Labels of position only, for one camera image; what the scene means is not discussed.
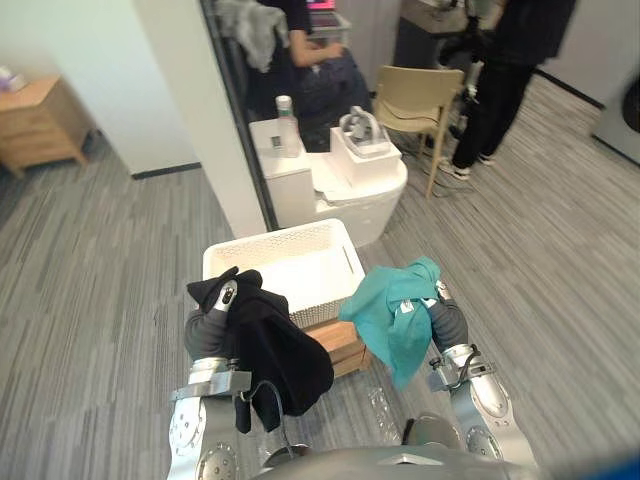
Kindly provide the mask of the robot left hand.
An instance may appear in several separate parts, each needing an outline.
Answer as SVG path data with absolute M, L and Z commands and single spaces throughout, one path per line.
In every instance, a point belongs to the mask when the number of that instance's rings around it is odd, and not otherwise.
M 193 361 L 205 358 L 231 358 L 227 335 L 228 314 L 237 296 L 235 279 L 210 279 L 187 285 L 196 301 L 184 327 L 185 348 Z

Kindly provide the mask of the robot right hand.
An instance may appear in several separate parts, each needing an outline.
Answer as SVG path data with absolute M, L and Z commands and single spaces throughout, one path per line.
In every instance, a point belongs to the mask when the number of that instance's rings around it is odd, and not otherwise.
M 400 290 L 391 326 L 392 343 L 407 352 L 424 354 L 432 339 L 439 351 L 467 343 L 466 318 L 439 280 L 412 280 Z

